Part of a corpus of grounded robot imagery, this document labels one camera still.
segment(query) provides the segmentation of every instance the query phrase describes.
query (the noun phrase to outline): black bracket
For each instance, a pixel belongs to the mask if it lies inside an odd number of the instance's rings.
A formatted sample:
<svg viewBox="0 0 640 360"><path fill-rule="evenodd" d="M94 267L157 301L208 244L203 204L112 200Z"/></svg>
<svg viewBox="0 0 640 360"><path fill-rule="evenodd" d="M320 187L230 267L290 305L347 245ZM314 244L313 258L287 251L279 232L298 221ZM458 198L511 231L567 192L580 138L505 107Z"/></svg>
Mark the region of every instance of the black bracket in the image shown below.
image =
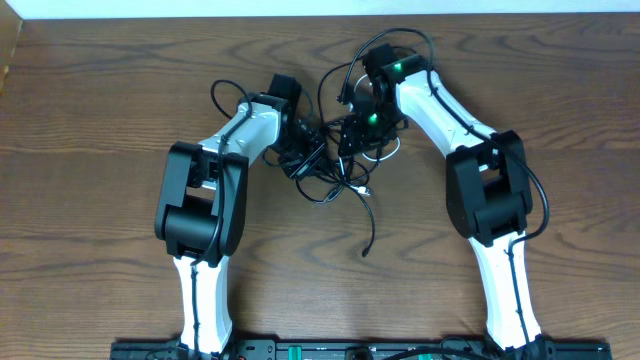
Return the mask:
<svg viewBox="0 0 640 360"><path fill-rule="evenodd" d="M201 145L177 142L169 150L158 211L156 237L167 243L167 253L175 257L202 255L213 239L218 220L218 197L214 201L187 194L187 187L199 188L204 181L216 181L224 173L224 223L220 241L206 259L216 267L222 256L231 256L244 230L249 159L228 153L220 169L218 155Z"/></svg>
<svg viewBox="0 0 640 360"><path fill-rule="evenodd" d="M526 163L522 140L513 131L492 137ZM480 167L498 171L483 180ZM533 202L526 173L510 158L483 142L447 155L447 212L458 233L484 246L527 227Z"/></svg>
<svg viewBox="0 0 640 360"><path fill-rule="evenodd" d="M313 175L327 152L327 140L320 131L295 116L295 109L302 93L296 79L284 75L273 77L267 95L289 104L288 114L282 114L282 126L278 141L271 149L278 153L278 163L290 179L302 180Z"/></svg>
<svg viewBox="0 0 640 360"><path fill-rule="evenodd" d="M351 104L353 114L342 126L338 148L340 156L384 147L398 137L396 132L400 122L404 121L404 128L408 127L407 117L398 108L396 85L407 76L426 70L429 65L420 55L399 58L389 44L369 50L362 64L373 94L348 87L344 101Z"/></svg>

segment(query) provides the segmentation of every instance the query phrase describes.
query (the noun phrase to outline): wood grain surface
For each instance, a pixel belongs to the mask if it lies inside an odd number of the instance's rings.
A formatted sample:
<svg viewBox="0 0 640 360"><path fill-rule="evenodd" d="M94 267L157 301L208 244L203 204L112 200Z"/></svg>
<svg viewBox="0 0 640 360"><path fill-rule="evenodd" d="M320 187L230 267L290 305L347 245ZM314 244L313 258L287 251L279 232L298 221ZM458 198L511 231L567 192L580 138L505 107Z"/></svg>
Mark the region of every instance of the wood grain surface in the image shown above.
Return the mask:
<svg viewBox="0 0 640 360"><path fill-rule="evenodd" d="M640 359L636 14L27 22L0 98L0 358L105 359L115 339L179 333L179 279L152 224L169 146L226 121L213 80L265 91L279 72L315 94L324 72L392 26L433 34L454 96L525 142L552 209L527 248L543 331ZM343 111L343 74L327 82L328 116ZM220 89L227 107L238 97ZM415 126L402 137L373 176L378 237L366 259L369 219L354 196L313 205L279 169L252 166L230 271L237 329L482 334L482 283L445 211L444 160Z"/></svg>

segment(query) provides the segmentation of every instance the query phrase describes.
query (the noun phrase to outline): white cable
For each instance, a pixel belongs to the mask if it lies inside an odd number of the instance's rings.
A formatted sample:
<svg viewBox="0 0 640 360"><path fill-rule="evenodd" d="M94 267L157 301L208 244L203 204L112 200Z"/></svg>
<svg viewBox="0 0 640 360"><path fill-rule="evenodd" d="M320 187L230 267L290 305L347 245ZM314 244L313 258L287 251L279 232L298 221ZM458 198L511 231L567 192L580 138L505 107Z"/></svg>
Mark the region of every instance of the white cable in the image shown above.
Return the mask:
<svg viewBox="0 0 640 360"><path fill-rule="evenodd" d="M342 158L338 156L338 160L340 160L340 170L342 170L342 176L344 176L344 164L342 163Z"/></svg>
<svg viewBox="0 0 640 360"><path fill-rule="evenodd" d="M358 79L358 81L356 81L356 86L354 86L354 87L353 87L353 92L354 92L354 93L356 92L356 89L358 89L358 85L360 84L360 81L362 81L362 79L364 79L364 78L366 78L366 77L369 77L369 75L364 74L364 75L362 75L362 76L360 77L360 79Z"/></svg>
<svg viewBox="0 0 640 360"><path fill-rule="evenodd" d="M391 154L389 154L389 155L387 155L387 156L383 157L383 158L382 158L382 159L380 159L380 160L372 159L372 158L368 157L368 156L367 156L367 154L365 154L365 153L362 153L362 156L363 156L365 159L367 159L367 160L369 160L369 161L372 161L372 162L378 162L378 161L384 161L384 160L387 160L388 158L390 158L390 157L392 157L393 155L395 155L395 154L398 152L398 150L400 149L400 137L397 137L397 138L396 138L396 140L398 141L398 145L396 146L395 150L393 150L393 151L391 152Z"/></svg>

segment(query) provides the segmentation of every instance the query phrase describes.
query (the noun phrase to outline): white wall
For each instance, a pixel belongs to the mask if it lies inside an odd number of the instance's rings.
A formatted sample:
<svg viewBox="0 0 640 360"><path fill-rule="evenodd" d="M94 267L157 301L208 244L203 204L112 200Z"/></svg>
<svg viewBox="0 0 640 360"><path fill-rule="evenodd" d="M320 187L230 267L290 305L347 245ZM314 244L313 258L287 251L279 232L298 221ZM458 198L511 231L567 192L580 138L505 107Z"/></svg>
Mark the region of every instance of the white wall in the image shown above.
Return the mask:
<svg viewBox="0 0 640 360"><path fill-rule="evenodd" d="M640 0L7 0L23 19L640 11Z"/></svg>

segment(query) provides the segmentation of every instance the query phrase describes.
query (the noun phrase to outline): green connector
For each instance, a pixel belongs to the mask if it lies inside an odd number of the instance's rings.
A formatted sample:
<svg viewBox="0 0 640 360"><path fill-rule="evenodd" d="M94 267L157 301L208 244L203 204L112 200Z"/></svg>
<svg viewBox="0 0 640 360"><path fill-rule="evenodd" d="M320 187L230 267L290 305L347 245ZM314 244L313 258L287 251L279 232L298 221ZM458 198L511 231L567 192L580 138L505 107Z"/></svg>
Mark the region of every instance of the green connector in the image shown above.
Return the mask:
<svg viewBox="0 0 640 360"><path fill-rule="evenodd" d="M289 360L302 360L302 347L289 346Z"/></svg>

